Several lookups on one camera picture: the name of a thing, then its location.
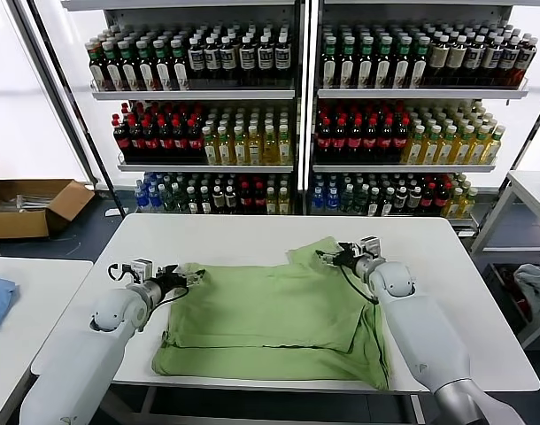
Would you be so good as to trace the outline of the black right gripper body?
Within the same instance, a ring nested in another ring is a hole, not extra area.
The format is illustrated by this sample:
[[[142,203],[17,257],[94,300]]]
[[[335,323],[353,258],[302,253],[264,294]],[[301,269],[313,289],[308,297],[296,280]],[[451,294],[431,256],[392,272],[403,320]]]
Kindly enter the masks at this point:
[[[361,247],[354,242],[339,242],[340,251],[334,257],[334,265],[354,269],[363,256]]]

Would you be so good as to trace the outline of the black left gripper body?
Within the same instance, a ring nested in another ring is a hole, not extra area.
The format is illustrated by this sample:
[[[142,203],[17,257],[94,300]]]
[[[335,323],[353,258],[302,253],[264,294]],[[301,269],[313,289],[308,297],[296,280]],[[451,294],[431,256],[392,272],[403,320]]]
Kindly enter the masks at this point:
[[[172,290],[186,287],[186,277],[178,272],[178,267],[178,265],[168,265],[158,268],[157,285],[163,296]]]

